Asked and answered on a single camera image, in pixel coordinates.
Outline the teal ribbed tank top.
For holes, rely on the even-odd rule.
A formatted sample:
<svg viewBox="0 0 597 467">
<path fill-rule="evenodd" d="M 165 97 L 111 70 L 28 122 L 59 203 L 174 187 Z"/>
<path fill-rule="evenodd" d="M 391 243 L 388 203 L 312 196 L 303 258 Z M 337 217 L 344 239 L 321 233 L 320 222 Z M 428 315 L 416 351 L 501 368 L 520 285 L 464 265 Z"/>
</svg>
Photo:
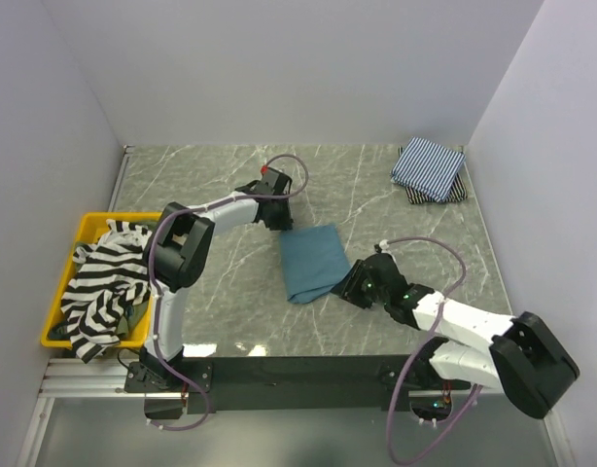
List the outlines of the teal ribbed tank top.
<svg viewBox="0 0 597 467">
<path fill-rule="evenodd" d="M 306 305 L 329 294 L 351 270 L 333 224 L 283 232 L 279 245 L 291 304 Z"/>
</svg>

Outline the black white striped garment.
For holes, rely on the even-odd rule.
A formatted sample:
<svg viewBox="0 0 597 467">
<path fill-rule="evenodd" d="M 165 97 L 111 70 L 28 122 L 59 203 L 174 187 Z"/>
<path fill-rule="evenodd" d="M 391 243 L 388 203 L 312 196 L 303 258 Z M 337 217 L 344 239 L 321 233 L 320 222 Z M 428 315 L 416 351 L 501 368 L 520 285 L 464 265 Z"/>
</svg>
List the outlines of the black white striped garment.
<svg viewBox="0 0 597 467">
<path fill-rule="evenodd" d="M 76 244 L 75 272 L 60 299 L 63 319 L 53 328 L 85 363 L 127 338 L 151 297 L 144 250 L 152 225 L 108 219 L 106 226 L 96 242 Z"/>
</svg>

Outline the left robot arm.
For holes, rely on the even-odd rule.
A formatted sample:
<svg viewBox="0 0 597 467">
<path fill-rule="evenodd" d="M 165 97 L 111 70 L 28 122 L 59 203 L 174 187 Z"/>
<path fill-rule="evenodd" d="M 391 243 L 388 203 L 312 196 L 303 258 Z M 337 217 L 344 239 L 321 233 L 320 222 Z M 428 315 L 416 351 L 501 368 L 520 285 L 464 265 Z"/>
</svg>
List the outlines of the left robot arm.
<svg viewBox="0 0 597 467">
<path fill-rule="evenodd" d="M 189 289 L 201 277 L 213 239 L 262 222 L 273 232 L 293 226 L 289 197 L 292 178 L 271 167 L 261 178 L 209 203 L 163 209 L 144 253 L 151 282 L 152 324 L 144 348 L 155 359 L 147 379 L 158 390 L 175 388 L 182 368 L 173 359 L 183 351 L 182 327 Z"/>
</svg>

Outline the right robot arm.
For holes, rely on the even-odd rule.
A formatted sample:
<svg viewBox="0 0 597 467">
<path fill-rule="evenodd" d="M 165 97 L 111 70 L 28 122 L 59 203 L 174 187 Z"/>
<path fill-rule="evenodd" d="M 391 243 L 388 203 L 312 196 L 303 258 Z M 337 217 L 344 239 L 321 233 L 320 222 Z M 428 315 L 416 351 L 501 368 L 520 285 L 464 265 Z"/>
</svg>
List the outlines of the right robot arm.
<svg viewBox="0 0 597 467">
<path fill-rule="evenodd" d="M 388 253 L 357 261 L 332 292 L 359 308 L 382 305 L 397 323 L 434 333 L 405 377 L 420 388 L 459 380 L 500 389 L 521 412 L 542 419 L 580 376 L 538 315 L 513 317 L 456 302 L 407 281 Z"/>
</svg>

